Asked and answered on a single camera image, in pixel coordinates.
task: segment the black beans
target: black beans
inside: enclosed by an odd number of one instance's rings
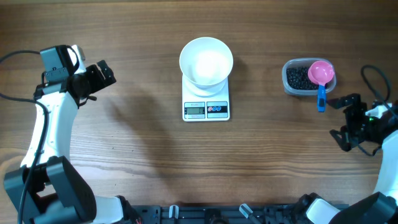
[[[286,70],[287,83],[296,90],[317,90],[318,85],[311,82],[308,78],[310,67],[288,68]]]

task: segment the scale control panel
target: scale control panel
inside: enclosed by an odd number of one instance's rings
[[[186,102],[184,103],[185,120],[219,121],[229,118],[228,102]]]

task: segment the table surface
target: table surface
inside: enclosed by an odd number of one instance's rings
[[[133,205],[238,205],[290,203],[316,192],[355,203],[372,193],[382,154],[343,152],[329,135],[345,124],[342,110],[321,114],[315,97],[286,95],[281,70],[293,58],[327,58],[337,77],[328,97],[360,93],[371,103],[359,71],[374,64],[398,89],[398,5],[314,3],[8,4],[0,6],[0,55],[78,44],[86,65],[105,59],[113,69],[117,83],[79,109],[70,144],[72,164],[96,195],[123,195]],[[234,55],[227,122],[181,118],[178,57],[203,36],[222,40]],[[43,70],[35,55],[7,60],[0,92],[31,98]],[[375,74],[369,79],[385,89]],[[3,99],[0,114],[2,182],[25,156],[36,114],[34,105]],[[16,210],[0,187],[0,223],[15,223]]]

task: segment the scoop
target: scoop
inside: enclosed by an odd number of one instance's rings
[[[318,112],[325,112],[326,91],[325,85],[335,76],[333,66],[326,61],[316,61],[308,69],[308,78],[312,83],[319,85],[318,88]]]

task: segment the container of black beans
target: container of black beans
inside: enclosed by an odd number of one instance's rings
[[[282,69],[282,81],[285,92],[295,96],[315,96],[318,95],[318,85],[312,83],[308,78],[310,66],[323,58],[298,58],[289,60]],[[331,92],[336,86],[336,76],[325,85],[326,93]]]

